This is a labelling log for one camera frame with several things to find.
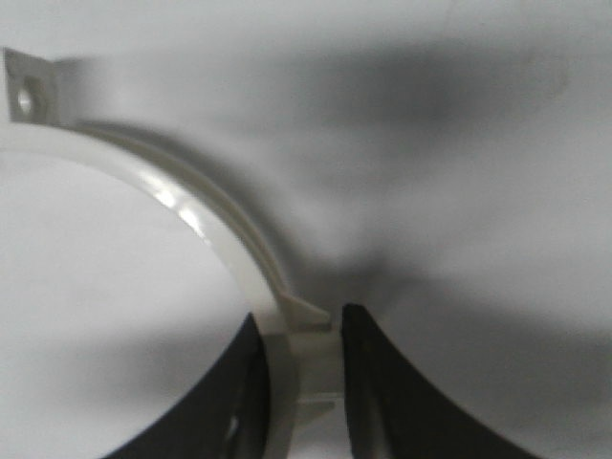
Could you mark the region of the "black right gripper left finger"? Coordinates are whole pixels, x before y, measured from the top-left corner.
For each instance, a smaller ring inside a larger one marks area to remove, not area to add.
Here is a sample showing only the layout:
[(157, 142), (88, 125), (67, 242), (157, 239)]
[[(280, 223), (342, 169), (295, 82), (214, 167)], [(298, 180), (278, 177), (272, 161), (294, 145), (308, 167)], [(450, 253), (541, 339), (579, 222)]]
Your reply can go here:
[(268, 363), (248, 315), (206, 375), (110, 458), (261, 458), (268, 438)]

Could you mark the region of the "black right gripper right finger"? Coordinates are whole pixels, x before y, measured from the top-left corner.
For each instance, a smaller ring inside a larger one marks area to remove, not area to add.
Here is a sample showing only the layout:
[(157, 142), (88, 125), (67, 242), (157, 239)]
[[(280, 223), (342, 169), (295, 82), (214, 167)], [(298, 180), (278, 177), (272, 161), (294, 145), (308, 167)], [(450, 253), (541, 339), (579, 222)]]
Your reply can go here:
[(342, 309), (345, 411), (355, 458), (527, 458), (412, 365), (368, 311)]

